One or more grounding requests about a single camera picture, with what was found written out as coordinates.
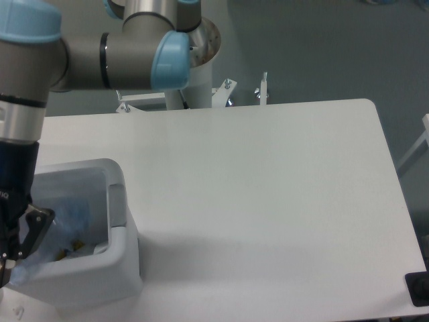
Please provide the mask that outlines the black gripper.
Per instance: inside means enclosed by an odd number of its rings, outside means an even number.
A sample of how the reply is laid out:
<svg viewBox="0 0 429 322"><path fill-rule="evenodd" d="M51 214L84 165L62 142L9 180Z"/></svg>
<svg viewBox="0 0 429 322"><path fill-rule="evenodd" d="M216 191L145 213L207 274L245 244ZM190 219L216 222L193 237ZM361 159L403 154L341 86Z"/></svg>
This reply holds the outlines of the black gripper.
<svg viewBox="0 0 429 322"><path fill-rule="evenodd" d="M39 143L1 142L1 284L11 278L16 259L32 255L43 242L54 218L51 209L30 204ZM25 214L28 232L19 243L19 218Z"/></svg>

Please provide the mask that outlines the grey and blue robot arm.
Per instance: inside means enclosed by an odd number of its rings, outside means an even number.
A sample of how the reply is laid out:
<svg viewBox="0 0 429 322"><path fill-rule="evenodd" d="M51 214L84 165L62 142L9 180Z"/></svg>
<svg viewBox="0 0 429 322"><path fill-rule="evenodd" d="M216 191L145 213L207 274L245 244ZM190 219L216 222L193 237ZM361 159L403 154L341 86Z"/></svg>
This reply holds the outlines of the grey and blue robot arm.
<svg viewBox="0 0 429 322"><path fill-rule="evenodd" d="M1 285L34 253L54 213L32 202L50 92L180 90L190 78L187 23L199 1L105 1L121 33L65 38L44 1L1 2Z"/></svg>

